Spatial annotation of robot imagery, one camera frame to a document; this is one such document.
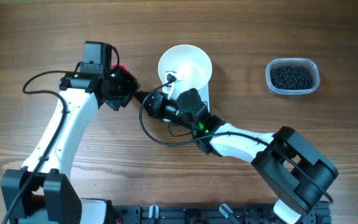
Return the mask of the clear plastic bean container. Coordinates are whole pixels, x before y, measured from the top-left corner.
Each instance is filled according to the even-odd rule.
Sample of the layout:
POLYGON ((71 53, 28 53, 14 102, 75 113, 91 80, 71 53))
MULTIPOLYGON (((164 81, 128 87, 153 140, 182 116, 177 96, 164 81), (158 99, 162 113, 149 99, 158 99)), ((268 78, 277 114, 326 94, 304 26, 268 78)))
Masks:
POLYGON ((307 58, 277 58, 265 69, 268 92, 274 95, 306 95, 320 84, 317 65, 307 58))

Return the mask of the pink measuring scoop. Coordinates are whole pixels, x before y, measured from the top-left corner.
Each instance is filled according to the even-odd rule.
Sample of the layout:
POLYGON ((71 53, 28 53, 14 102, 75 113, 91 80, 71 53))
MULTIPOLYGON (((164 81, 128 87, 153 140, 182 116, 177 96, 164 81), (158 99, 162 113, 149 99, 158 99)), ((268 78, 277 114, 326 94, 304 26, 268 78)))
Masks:
POLYGON ((140 89, 138 79, 125 65, 114 65, 112 68, 116 71, 111 75, 115 94, 132 98, 140 89))

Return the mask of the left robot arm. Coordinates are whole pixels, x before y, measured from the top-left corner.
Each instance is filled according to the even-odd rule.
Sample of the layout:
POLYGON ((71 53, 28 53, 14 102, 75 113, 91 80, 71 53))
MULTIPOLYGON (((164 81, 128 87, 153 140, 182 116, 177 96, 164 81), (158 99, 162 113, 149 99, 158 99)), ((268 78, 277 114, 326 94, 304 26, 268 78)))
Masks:
POLYGON ((83 61, 62 71, 58 103, 32 154, 1 179, 7 213, 3 223, 120 223, 110 200, 79 198, 70 182, 75 154, 87 126, 102 105, 125 107, 140 88, 119 62, 117 49, 87 41, 83 61))

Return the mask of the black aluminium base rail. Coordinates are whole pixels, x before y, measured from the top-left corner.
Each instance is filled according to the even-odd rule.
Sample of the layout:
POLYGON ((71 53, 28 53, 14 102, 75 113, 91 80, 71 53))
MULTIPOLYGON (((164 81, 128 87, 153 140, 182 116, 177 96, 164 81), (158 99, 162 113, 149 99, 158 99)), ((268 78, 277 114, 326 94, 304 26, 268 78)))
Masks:
POLYGON ((115 206, 112 223, 132 224, 191 224, 191 223, 283 223, 273 213, 272 204, 247 204, 220 207, 159 207, 152 205, 115 206))

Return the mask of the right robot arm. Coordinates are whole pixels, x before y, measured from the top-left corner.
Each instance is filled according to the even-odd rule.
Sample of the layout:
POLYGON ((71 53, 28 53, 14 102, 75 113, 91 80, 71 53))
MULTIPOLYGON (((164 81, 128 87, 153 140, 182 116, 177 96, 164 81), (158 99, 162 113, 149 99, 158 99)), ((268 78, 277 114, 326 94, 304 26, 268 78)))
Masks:
POLYGON ((338 177, 338 170, 293 128, 283 126, 276 133, 236 128, 212 115, 194 88, 177 99, 157 90, 138 91, 134 97, 150 117, 189 129, 190 142, 205 154, 252 164, 277 195, 273 214, 281 222, 297 223, 311 215, 321 197, 333 201, 327 189, 338 177))

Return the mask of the white round bowl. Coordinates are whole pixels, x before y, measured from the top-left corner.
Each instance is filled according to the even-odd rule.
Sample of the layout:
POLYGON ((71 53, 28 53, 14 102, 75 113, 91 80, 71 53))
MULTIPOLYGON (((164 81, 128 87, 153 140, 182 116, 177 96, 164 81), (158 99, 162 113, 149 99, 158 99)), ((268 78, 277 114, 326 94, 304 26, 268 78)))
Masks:
POLYGON ((167 82, 166 73, 174 72, 177 80, 163 87, 162 91, 177 98, 180 93, 191 88, 202 90, 208 85, 212 76, 213 66, 205 51, 194 45, 176 45, 168 49, 158 63, 158 75, 163 84, 167 82))

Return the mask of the white digital kitchen scale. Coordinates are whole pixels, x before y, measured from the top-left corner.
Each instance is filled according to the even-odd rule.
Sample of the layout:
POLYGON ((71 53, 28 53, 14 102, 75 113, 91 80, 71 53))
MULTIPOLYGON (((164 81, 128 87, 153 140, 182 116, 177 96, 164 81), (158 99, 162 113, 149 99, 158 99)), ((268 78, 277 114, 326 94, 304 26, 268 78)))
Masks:
MULTIPOLYGON (((163 87, 162 91, 166 94, 171 93, 170 101, 169 103, 173 106, 176 106, 177 98, 179 95, 191 88, 192 86, 183 86, 179 87, 180 82, 174 83, 173 91, 171 91, 171 85, 163 87)), ((209 85, 206 84, 204 87, 198 89, 198 94, 201 98, 201 101, 208 107, 208 111, 210 111, 210 103, 209 103, 209 85)))

